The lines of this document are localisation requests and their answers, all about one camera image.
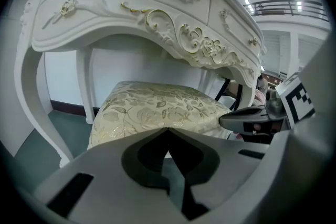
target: white vanity table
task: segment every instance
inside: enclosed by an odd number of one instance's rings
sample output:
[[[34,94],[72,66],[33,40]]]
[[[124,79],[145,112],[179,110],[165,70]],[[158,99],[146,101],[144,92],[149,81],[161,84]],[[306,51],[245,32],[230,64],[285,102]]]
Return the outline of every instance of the white vanity table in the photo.
[[[36,71],[43,52],[77,50],[88,123],[94,118],[90,45],[103,37],[138,35],[193,67],[235,79],[243,85],[240,108],[252,103],[266,53],[260,29],[238,0],[29,0],[22,22],[15,62],[17,94],[33,126],[60,155],[60,166],[73,157],[38,97]]]

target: upholstered stool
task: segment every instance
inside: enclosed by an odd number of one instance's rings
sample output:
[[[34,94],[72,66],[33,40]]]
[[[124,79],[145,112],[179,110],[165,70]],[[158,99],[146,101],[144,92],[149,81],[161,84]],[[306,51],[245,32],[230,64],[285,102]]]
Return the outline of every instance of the upholstered stool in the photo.
[[[101,106],[88,148],[143,131],[176,127],[227,138],[219,117],[230,110],[189,87],[137,81],[119,82]]]

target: curved table leg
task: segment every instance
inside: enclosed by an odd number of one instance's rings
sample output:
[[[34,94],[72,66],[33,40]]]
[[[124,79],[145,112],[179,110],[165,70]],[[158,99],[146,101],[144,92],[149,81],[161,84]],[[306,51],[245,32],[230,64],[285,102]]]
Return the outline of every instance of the curved table leg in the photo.
[[[34,128],[47,140],[61,157],[60,167],[73,160],[73,156],[45,112],[37,91],[36,76],[41,52],[20,48],[14,65],[16,93],[21,106]]]
[[[241,100],[238,109],[243,109],[252,105],[255,91],[256,91],[255,87],[250,88],[243,85],[243,92],[241,95]]]
[[[90,88],[90,59],[92,55],[92,47],[86,46],[76,51],[77,79],[79,84],[80,95],[82,97],[83,106],[86,114],[86,122],[93,124],[95,119],[93,105],[91,99]]]

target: gold drawer handle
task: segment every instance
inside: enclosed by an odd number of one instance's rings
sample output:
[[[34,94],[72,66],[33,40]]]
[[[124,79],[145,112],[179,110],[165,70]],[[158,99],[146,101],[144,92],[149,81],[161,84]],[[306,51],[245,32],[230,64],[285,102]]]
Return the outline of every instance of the gold drawer handle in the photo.
[[[75,0],[67,0],[61,7],[60,13],[62,16],[66,16],[69,13],[73,13],[76,10],[76,1]]]
[[[248,43],[249,43],[250,45],[253,44],[254,46],[256,46],[257,43],[258,43],[257,38],[254,37],[253,39],[249,39],[249,40],[248,40]]]

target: baseboard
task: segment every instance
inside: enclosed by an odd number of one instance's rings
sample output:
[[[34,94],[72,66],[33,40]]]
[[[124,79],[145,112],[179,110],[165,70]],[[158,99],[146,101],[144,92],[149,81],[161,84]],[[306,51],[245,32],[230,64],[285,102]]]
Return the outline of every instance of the baseboard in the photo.
[[[65,112],[68,114],[86,116],[84,106],[77,104],[63,103],[55,100],[51,100],[51,106],[54,110]],[[93,112],[97,115],[99,108],[93,108]]]

